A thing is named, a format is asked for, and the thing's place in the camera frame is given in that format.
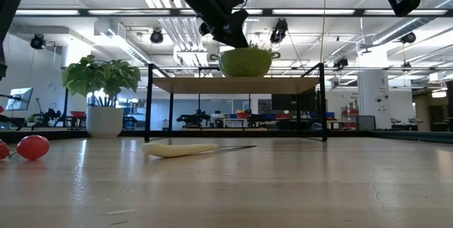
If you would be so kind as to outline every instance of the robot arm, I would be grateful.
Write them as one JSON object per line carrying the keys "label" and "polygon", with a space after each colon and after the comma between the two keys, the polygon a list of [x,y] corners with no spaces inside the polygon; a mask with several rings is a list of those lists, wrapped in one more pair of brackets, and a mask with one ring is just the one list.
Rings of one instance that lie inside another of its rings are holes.
{"label": "robot arm", "polygon": [[214,40],[232,47],[248,47],[247,39],[242,32],[247,11],[241,9],[232,13],[233,8],[246,0],[184,0],[204,23],[200,33],[211,33]]}

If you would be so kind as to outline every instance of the red tomato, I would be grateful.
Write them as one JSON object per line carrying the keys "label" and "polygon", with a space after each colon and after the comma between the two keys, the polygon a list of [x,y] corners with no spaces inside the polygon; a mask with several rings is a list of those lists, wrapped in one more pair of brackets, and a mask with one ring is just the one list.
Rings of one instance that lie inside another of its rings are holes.
{"label": "red tomato", "polygon": [[38,135],[24,137],[17,144],[17,153],[29,160],[36,160],[43,157],[50,149],[49,141]]}
{"label": "red tomato", "polygon": [[9,147],[5,142],[0,140],[0,160],[9,156]]}

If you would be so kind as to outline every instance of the wooden shelf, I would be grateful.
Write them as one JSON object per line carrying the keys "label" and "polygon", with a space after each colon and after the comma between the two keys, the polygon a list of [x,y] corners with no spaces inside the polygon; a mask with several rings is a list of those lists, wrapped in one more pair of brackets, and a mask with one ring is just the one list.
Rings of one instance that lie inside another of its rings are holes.
{"label": "wooden shelf", "polygon": [[157,78],[153,84],[169,93],[297,94],[319,84],[318,78]]}

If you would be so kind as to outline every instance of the green colander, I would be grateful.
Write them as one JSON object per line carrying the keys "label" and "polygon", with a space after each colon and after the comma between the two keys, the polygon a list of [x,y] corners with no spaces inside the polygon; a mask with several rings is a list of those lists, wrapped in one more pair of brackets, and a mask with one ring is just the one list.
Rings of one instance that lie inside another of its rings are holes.
{"label": "green colander", "polygon": [[279,52],[248,47],[210,55],[210,59],[219,60],[220,70],[227,77],[262,77],[268,73],[272,59],[277,58]]}

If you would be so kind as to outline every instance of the white planter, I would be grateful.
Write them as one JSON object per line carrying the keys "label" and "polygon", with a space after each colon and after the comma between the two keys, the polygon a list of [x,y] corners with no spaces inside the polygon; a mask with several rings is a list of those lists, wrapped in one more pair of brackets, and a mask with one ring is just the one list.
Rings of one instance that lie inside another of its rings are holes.
{"label": "white planter", "polygon": [[114,107],[88,107],[86,131],[95,138],[114,138],[122,130],[125,110]]}

